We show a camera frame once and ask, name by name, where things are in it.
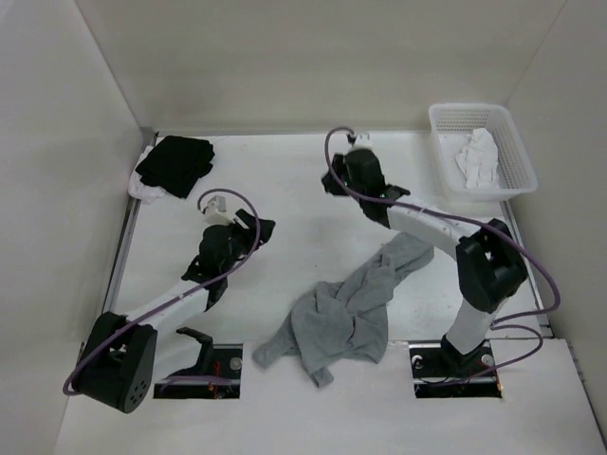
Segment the grey tank top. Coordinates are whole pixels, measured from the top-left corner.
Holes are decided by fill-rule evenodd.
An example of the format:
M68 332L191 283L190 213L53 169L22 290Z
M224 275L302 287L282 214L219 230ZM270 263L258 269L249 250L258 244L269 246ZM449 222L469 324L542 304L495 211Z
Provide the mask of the grey tank top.
M270 340L252 360L269 368L297 356L319 389L331 384L329 366L341 359L378 363L388 344L387 305L395 289L434 258L434 247L401 232L342 282L317 282L291 307Z

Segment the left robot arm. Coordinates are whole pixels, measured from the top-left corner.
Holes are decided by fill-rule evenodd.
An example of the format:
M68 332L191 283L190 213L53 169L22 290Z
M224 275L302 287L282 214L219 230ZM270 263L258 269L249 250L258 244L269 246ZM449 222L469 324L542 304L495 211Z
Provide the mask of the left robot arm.
M271 239L276 223L243 209L232 217L209 214L207 223L197 254L169 291L137 310L96 319L66 391L130 413L148 392L238 385L238 374L221 372L212 337L186 322L220 301L229 273Z

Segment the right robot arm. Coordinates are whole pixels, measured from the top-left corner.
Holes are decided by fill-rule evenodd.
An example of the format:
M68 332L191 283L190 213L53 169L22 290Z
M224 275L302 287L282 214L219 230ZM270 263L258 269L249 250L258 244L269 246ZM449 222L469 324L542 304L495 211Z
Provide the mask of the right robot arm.
M435 208L385 182L379 160L368 148L352 148L327 161L328 172L322 178L326 192L355 198L371 221L407 233L455 260L463 301L440 341L439 360L447 373L464 373L480 354L503 305L527 279L507 225L492 219L471 227L448 214L433 216Z

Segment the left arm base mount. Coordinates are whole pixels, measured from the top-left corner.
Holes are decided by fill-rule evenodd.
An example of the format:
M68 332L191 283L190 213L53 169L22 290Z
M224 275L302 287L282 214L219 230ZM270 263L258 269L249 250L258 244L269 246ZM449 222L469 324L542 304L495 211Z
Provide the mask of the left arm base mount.
M244 346L217 344L195 329L176 330L156 351L155 399L238 399Z

